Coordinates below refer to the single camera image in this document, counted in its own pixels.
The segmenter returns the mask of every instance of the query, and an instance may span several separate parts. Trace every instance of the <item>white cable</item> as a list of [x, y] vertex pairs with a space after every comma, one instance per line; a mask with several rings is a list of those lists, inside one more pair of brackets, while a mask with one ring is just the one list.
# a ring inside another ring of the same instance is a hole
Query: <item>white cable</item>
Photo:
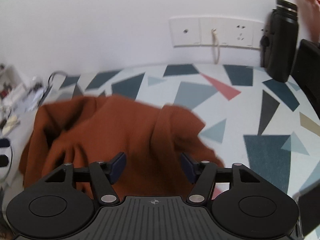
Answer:
[[214, 63], [217, 65], [220, 60], [220, 44], [219, 44], [219, 40], [218, 40], [218, 36], [217, 36], [217, 29], [212, 29], [211, 34], [212, 34], [213, 46], [217, 47], [217, 49], [218, 49], [218, 56], [217, 57], [216, 57], [216, 54], [214, 53]]

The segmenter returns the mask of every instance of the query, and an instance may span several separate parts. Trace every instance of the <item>orange-brown fabric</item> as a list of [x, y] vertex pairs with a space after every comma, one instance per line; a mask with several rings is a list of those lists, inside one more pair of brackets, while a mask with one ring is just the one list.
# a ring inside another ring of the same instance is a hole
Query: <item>orange-brown fabric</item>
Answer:
[[[20, 171], [28, 187], [62, 163], [83, 167], [125, 152], [127, 166], [114, 189], [126, 195], [183, 195], [190, 192], [180, 153], [223, 166], [198, 133], [204, 124], [178, 106], [158, 109], [121, 96], [79, 97], [41, 106], [25, 147]], [[92, 197], [87, 183], [77, 188]]]

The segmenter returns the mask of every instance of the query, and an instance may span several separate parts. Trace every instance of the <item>black bottle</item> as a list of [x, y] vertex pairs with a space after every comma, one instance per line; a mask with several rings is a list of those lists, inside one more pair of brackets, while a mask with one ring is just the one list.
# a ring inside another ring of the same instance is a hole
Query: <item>black bottle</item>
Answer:
[[287, 82], [297, 46], [298, 8], [284, 0], [276, 3], [277, 8], [270, 17], [270, 30], [261, 39], [262, 66], [273, 79]]

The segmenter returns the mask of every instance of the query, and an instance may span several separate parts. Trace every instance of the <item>wall socket panel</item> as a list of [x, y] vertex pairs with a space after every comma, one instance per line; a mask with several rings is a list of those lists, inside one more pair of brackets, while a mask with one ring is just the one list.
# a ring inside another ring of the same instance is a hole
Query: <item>wall socket panel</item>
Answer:
[[169, 24], [174, 47], [212, 46], [212, 30], [216, 30], [220, 46], [255, 49], [260, 49], [265, 25], [259, 21], [224, 17], [175, 17]]

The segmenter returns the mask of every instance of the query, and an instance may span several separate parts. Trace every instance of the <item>ribbed surface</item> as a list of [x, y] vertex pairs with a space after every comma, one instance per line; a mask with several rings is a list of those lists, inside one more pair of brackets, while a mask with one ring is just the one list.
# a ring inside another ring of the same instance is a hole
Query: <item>ribbed surface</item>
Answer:
[[204, 208], [189, 206], [180, 197], [127, 197], [120, 206], [102, 208], [87, 228], [66, 239], [236, 240], [240, 238], [221, 230]]

